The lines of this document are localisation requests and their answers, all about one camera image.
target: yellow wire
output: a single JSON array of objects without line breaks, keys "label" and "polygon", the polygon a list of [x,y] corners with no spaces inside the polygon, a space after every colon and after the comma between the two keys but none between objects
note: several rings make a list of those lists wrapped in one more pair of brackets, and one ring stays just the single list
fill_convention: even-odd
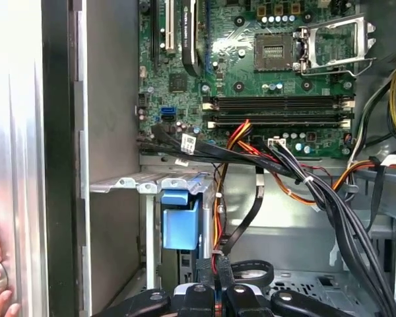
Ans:
[{"label": "yellow wire", "polygon": [[391,119],[392,119],[393,125],[396,129],[396,72],[393,75],[393,78],[392,78],[391,84],[390,84],[389,103],[390,103]]}]

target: pci slot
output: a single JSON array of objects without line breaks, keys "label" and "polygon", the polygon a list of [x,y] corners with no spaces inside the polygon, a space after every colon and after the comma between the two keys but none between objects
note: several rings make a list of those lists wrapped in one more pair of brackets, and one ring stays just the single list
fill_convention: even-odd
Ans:
[{"label": "pci slot", "polygon": [[253,125],[265,127],[304,126],[304,127],[341,127],[350,119],[350,114],[274,114],[274,115],[223,115],[213,116],[208,127],[230,127],[240,125],[248,119]]},{"label": "pci slot", "polygon": [[166,0],[166,51],[176,53],[176,4],[175,0]]},{"label": "pci slot", "polygon": [[212,97],[203,101],[204,110],[248,112],[260,110],[334,110],[340,100],[334,96]]}]

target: white connector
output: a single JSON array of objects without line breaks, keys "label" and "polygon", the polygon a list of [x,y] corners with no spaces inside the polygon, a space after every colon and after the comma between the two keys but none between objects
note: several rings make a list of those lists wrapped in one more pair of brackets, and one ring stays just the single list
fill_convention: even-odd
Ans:
[{"label": "white connector", "polygon": [[273,137],[268,139],[268,146],[274,145],[275,143],[279,143],[283,145],[284,147],[286,146],[286,139],[281,139],[280,137]]}]

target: expansion slot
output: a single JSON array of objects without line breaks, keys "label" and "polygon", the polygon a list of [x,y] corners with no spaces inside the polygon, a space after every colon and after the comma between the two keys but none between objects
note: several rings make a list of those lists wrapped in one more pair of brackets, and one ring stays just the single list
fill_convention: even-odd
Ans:
[{"label": "expansion slot", "polygon": [[276,126],[302,126],[302,127],[341,127],[348,124],[352,114],[275,114],[275,115],[223,115],[213,116],[207,122],[208,128],[230,127],[240,125],[244,119],[249,119],[253,125],[262,125],[265,127]]},{"label": "expansion slot", "polygon": [[158,69],[158,60],[160,55],[160,0],[152,0],[150,2],[150,22],[151,22],[151,60],[154,67],[154,72]]},{"label": "expansion slot", "polygon": [[176,4],[175,0],[166,0],[166,51],[176,53]]},{"label": "expansion slot", "polygon": [[210,97],[203,99],[203,110],[334,110],[341,104],[342,101],[335,96]]}]

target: metal panel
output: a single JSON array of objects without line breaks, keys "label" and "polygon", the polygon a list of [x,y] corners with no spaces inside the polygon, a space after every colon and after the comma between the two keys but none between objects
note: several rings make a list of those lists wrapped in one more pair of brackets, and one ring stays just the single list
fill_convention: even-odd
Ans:
[{"label": "metal panel", "polygon": [[112,301],[139,266],[135,236],[139,229],[138,193],[90,196],[90,184],[139,170],[135,140],[137,12],[135,1],[82,2],[84,299],[88,315]]},{"label": "metal panel", "polygon": [[49,314],[42,76],[41,2],[0,1],[0,241],[23,317]]}]

